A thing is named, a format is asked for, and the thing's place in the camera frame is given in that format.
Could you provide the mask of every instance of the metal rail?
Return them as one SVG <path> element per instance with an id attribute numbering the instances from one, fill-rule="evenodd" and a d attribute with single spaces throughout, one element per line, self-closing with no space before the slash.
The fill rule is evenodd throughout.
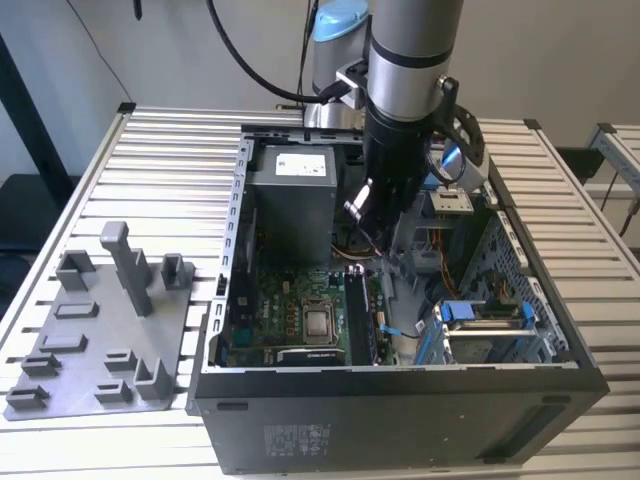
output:
<path id="1" fill-rule="evenodd" d="M 60 253 L 82 248 L 94 262 L 110 261 L 98 242 L 109 219 L 126 220 L 132 247 L 144 248 L 150 259 L 173 250 L 196 264 L 174 401 L 163 412 L 13 423 L 0 417 L 0 473 L 31 473 L 29 478 L 39 480 L 222 478 L 201 419 L 188 417 L 184 407 L 197 327 L 215 290 L 221 225 L 242 123 L 298 125 L 301 119 L 290 112 L 138 107 L 131 116 L 119 115 L 114 121 L 0 323 L 0 337 L 7 334 L 0 350 L 0 409 L 5 407 L 4 393 L 20 375 L 16 361 L 30 352 L 48 302 L 58 289 L 53 271 Z M 541 132 L 518 121 L 485 121 L 482 126 L 518 212 L 594 350 L 611 394 L 522 468 L 352 472 L 305 478 L 640 477 L 638 265 L 613 238 L 611 228 L 593 210 Z"/>
<path id="2" fill-rule="evenodd" d="M 598 125 L 590 148 L 597 148 L 629 184 L 636 198 L 640 196 L 640 127 L 633 125 Z"/>

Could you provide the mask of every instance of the circuit board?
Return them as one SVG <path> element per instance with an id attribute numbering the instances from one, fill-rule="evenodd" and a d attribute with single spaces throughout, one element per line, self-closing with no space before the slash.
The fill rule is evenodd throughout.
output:
<path id="1" fill-rule="evenodd" d="M 385 311 L 378 276 L 367 286 L 375 318 Z M 252 326 L 233 329 L 229 367 L 275 366 L 279 351 L 295 348 L 341 350 L 351 364 L 343 272 L 261 270 L 257 290 Z"/>

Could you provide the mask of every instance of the open computer tower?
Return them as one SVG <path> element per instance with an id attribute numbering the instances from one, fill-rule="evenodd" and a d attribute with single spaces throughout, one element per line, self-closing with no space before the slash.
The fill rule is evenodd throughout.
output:
<path id="1" fill-rule="evenodd" d="M 427 181 L 381 259 L 342 215 L 361 143 L 243 126 L 189 413 L 227 474 L 523 463 L 602 374 L 490 160 L 474 194 Z"/>

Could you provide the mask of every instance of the black cable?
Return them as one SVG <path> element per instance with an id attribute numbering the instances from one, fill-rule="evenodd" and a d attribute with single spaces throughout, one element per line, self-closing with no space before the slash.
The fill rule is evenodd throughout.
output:
<path id="1" fill-rule="evenodd" d="M 353 232 L 353 229 L 354 227 L 351 227 L 349 230 L 347 230 L 346 239 L 344 241 L 344 248 L 346 248 L 347 250 L 351 248 L 351 232 Z"/>
<path id="2" fill-rule="evenodd" d="M 122 83 L 122 81 L 120 80 L 120 77 L 118 77 L 118 75 L 116 75 L 116 72 L 113 71 L 113 68 L 111 68 L 111 65 L 109 65 L 109 62 L 107 62 L 107 59 L 104 58 L 104 56 L 102 55 L 102 52 L 100 51 L 100 49 L 98 48 L 98 44 L 96 43 L 96 41 L 93 38 L 93 35 L 91 35 L 91 32 L 89 31 L 89 29 L 87 28 L 87 26 L 85 25 L 84 21 L 82 20 L 82 17 L 80 16 L 80 14 L 78 13 L 78 11 L 76 10 L 76 8 L 73 6 L 73 4 L 71 3 L 71 0 L 66 0 L 67 5 L 69 5 L 69 7 L 71 8 L 71 10 L 73 10 L 73 13 L 76 15 L 76 18 L 78 19 L 78 21 L 80 22 L 80 24 L 82 25 L 82 28 L 84 28 L 84 31 L 87 32 L 87 35 L 89 35 L 89 39 L 91 40 L 91 43 L 93 43 L 93 46 L 96 49 L 96 52 L 98 52 L 98 56 L 100 57 L 100 59 L 102 60 L 102 62 L 105 64 L 105 66 L 109 69 L 109 71 L 111 72 L 111 74 L 113 75 L 113 77 L 116 79 L 116 81 L 120 84 L 120 87 L 122 88 L 122 91 L 124 91 L 124 94 L 127 96 L 127 99 L 130 102 L 133 102 L 133 100 L 131 99 L 131 95 L 129 95 L 129 92 L 127 91 L 127 89 L 125 88 L 124 84 Z"/>
<path id="3" fill-rule="evenodd" d="M 627 229 L 629 228 L 629 224 L 631 223 L 631 218 L 633 218 L 633 214 L 627 215 L 627 218 L 624 219 L 624 223 L 622 224 L 622 230 L 620 230 L 620 237 L 623 237 L 625 233 L 627 233 Z"/>
<path id="4" fill-rule="evenodd" d="M 607 190 L 607 193 L 604 194 L 604 200 L 602 200 L 602 205 L 600 206 L 601 212 L 604 212 L 604 206 L 607 204 L 607 200 L 609 200 L 611 189 L 613 188 L 613 184 L 616 183 L 617 179 L 618 179 L 618 172 L 613 174 L 613 178 L 611 179 L 611 183 L 609 184 L 609 189 Z"/>
<path id="5" fill-rule="evenodd" d="M 309 19 L 311 17 L 311 0 L 307 0 L 307 16 L 304 19 L 304 30 L 302 32 L 302 49 L 300 51 L 300 69 L 298 70 L 298 87 L 296 93 L 302 95 L 302 74 L 304 73 L 304 64 L 307 58 L 308 39 L 307 34 L 309 31 Z"/>
<path id="6" fill-rule="evenodd" d="M 311 7 L 311 12 L 309 13 L 309 19 L 307 20 L 307 34 L 306 34 L 306 45 L 304 48 L 304 58 L 302 59 L 303 66 L 307 63 L 307 53 L 309 52 L 309 42 L 311 41 L 311 34 L 313 33 L 313 28 L 316 24 L 316 16 L 318 15 L 318 3 L 320 0 L 313 0 L 313 6 Z"/>
<path id="7" fill-rule="evenodd" d="M 410 338 L 412 340 L 418 340 L 420 338 L 420 335 L 409 335 L 408 333 L 404 333 L 404 332 L 400 332 L 400 335 L 402 335 L 403 337 Z"/>
<path id="8" fill-rule="evenodd" d="M 276 87 L 272 83 L 269 83 L 267 80 L 262 78 L 255 70 L 253 70 L 247 62 L 245 62 L 244 58 L 238 53 L 236 47 L 233 46 L 227 32 L 222 26 L 222 22 L 220 21 L 220 17 L 218 17 L 218 12 L 216 11 L 216 7 L 213 5 L 213 0 L 207 0 L 207 7 L 209 8 L 209 14 L 211 15 L 211 20 L 213 20 L 213 24 L 222 39 L 222 43 L 227 48 L 233 59 L 236 63 L 244 70 L 244 72 L 249 75 L 258 85 L 269 90 L 274 95 L 284 98 L 285 100 L 290 100 L 292 102 L 301 102 L 301 103 L 327 103 L 329 100 L 334 98 L 335 94 L 331 93 L 329 90 L 331 87 L 323 90 L 318 96 L 308 96 L 308 95 L 298 95 L 295 93 L 288 92 L 283 90 L 282 88 Z"/>

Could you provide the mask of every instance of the power supply label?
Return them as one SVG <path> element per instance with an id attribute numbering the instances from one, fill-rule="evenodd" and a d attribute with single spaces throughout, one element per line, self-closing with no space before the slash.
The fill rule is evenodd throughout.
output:
<path id="1" fill-rule="evenodd" d="M 326 456 L 331 424 L 265 425 L 264 443 L 269 457 Z"/>
<path id="2" fill-rule="evenodd" d="M 276 175 L 290 177 L 326 177 L 324 155 L 281 153 L 276 158 Z"/>

